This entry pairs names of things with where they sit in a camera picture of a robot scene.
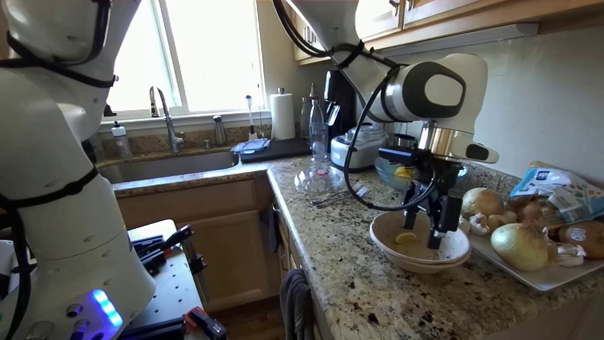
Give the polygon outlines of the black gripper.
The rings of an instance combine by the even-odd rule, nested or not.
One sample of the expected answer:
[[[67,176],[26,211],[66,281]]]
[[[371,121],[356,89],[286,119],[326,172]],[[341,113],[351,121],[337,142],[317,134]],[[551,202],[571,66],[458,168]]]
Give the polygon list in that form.
[[[428,247],[437,249],[441,240],[458,227],[462,200],[454,193],[464,174],[460,162],[443,160],[422,149],[381,147],[377,151],[377,176],[394,191],[405,193],[403,228],[413,230],[417,217],[415,196],[430,191]]]

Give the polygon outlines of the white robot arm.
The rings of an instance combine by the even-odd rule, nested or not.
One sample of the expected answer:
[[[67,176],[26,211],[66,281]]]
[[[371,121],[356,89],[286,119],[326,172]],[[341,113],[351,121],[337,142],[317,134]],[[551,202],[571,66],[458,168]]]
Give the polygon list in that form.
[[[451,196],[460,162],[496,162],[498,155],[473,142],[487,85],[487,64],[468,53],[400,64],[379,57],[356,34],[358,0],[271,0],[288,38],[311,57],[328,57],[362,98],[364,115],[377,123],[420,121],[409,147],[381,147],[386,160],[409,166],[417,177],[400,210],[411,228],[419,208],[430,217],[426,245],[458,225],[460,198]]]

